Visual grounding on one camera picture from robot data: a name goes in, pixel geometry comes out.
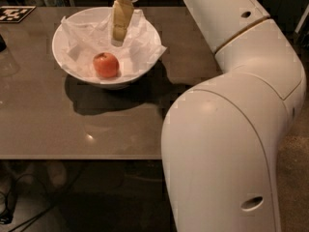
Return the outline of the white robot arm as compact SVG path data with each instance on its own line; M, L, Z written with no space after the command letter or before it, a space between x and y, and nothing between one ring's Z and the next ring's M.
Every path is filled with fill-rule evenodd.
M257 0L183 0L222 74L180 95L161 134L178 232L281 232L280 141L306 96L304 68Z

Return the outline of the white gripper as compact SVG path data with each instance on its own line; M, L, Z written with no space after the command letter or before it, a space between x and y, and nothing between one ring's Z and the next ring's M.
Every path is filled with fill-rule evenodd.
M112 44L122 46L138 0L115 0L112 11Z

